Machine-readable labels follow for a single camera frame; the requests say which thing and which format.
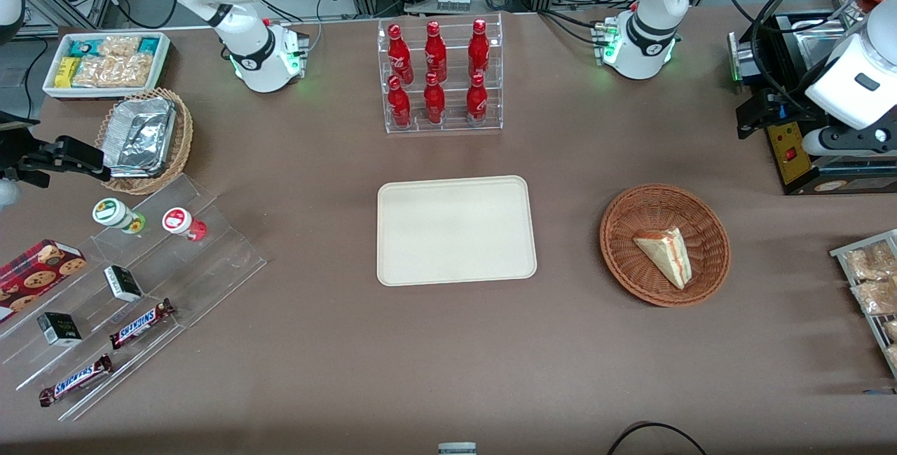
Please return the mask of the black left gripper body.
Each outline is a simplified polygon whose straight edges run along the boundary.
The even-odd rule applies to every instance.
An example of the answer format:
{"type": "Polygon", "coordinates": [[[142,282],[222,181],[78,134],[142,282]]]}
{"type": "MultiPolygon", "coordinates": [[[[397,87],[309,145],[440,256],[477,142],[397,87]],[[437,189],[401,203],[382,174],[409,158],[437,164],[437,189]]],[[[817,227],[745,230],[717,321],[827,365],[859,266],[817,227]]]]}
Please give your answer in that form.
{"type": "Polygon", "coordinates": [[[795,127],[802,135],[819,128],[819,107],[804,96],[803,92],[795,95],[766,88],[766,101],[772,108],[766,115],[766,130],[773,127],[795,127]]]}

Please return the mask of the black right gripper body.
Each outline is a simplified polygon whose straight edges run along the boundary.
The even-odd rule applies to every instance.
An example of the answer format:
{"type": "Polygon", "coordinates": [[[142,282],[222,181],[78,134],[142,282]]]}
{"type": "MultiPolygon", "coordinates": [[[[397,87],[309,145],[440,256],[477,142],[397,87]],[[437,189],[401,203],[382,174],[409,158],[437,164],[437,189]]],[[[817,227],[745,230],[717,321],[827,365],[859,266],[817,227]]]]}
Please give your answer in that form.
{"type": "Polygon", "coordinates": [[[47,189],[49,175],[38,172],[65,172],[68,165],[57,155],[69,139],[62,135],[55,142],[44,142],[31,135],[2,135],[1,178],[12,182],[26,182],[47,189]]]}

